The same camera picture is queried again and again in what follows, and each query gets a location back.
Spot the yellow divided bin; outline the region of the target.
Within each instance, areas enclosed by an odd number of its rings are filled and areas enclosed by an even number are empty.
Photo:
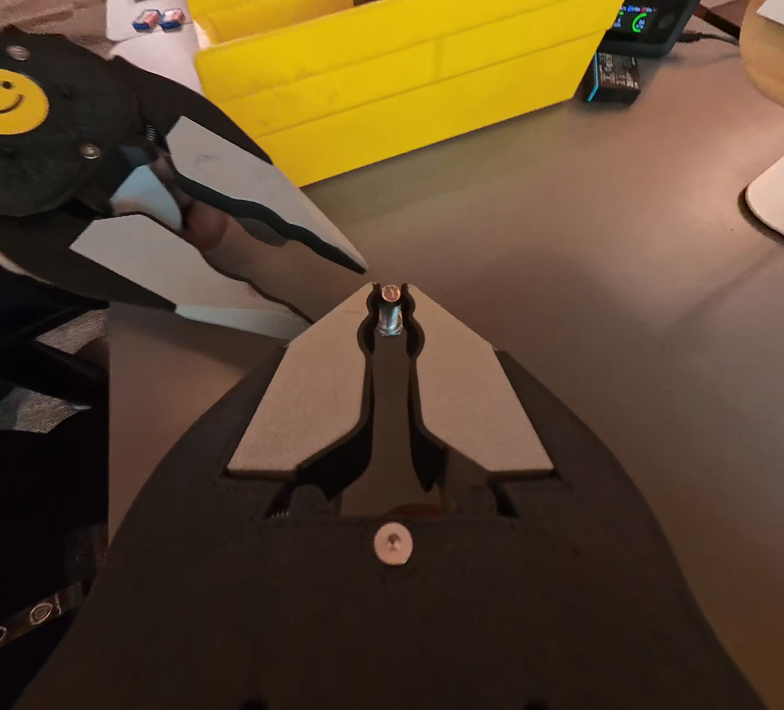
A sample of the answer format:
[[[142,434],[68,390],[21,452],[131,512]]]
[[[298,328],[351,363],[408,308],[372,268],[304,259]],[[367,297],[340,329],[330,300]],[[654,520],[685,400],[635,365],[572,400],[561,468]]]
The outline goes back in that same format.
[[[206,97],[297,186],[570,100],[624,0],[186,0]]]

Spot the dark power station with display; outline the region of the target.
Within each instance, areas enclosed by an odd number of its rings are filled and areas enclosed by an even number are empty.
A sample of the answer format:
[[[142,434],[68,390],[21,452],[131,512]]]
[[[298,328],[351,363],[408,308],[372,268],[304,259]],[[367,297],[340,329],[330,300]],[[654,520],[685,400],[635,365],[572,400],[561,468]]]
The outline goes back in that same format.
[[[624,0],[598,51],[633,58],[665,57],[701,0]]]

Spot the small black adapter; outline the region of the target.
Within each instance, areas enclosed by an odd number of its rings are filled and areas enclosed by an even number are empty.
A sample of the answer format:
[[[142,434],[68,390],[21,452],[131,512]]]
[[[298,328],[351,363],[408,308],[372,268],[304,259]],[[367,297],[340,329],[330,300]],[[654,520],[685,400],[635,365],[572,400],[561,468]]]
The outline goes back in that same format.
[[[631,106],[641,93],[637,58],[597,51],[580,85],[585,104]]]

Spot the person's dark clothing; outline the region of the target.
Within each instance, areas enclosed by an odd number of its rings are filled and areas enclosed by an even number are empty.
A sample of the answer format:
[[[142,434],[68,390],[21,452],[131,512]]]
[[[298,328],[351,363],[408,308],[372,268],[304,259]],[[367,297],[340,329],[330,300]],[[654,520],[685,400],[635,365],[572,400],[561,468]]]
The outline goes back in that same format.
[[[106,305],[2,269],[2,400],[67,415],[2,428],[1,702],[12,708],[72,627],[107,548]]]

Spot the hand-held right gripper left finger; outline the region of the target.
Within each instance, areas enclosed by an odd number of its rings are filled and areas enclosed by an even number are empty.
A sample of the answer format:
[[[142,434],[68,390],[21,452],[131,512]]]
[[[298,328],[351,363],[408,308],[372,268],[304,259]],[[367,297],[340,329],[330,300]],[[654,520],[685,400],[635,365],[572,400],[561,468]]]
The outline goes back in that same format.
[[[372,454],[377,284],[291,341],[228,462],[239,479],[315,486],[333,500]]]

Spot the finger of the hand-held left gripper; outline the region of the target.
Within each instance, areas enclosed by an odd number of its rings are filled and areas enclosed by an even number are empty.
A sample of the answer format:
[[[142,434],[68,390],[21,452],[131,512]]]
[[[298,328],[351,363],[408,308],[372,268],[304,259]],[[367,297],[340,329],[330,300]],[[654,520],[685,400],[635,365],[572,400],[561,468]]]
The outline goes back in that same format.
[[[353,272],[368,270],[365,258],[336,225],[273,164],[181,117],[166,135],[180,188],[268,243],[298,242]]]
[[[162,297],[184,319],[292,340],[310,322],[215,270],[182,238],[182,214],[150,167],[137,167],[111,197],[114,214],[96,219],[70,251]]]

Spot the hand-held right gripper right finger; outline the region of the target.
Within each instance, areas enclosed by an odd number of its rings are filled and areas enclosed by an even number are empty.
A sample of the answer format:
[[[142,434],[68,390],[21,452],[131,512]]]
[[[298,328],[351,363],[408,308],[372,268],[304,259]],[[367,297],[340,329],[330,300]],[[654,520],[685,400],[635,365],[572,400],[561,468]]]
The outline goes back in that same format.
[[[418,287],[403,286],[408,418],[422,488],[549,476],[554,463],[495,348]]]

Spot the person's left hand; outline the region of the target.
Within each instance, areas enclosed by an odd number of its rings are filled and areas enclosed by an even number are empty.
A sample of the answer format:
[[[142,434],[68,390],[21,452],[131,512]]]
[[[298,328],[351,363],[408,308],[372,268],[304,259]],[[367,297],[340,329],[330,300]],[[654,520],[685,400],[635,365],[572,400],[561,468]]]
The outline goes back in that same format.
[[[223,244],[234,220],[212,205],[188,196],[180,205],[180,236],[201,254],[208,257]]]

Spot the steel bolt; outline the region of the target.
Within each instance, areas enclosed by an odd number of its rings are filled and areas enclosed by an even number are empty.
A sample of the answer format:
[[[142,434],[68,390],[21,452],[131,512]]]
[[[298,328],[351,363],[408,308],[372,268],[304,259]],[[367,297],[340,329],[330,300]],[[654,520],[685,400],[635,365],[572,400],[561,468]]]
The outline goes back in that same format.
[[[376,332],[380,337],[395,337],[403,331],[403,306],[401,288],[397,285],[382,286],[379,293]]]

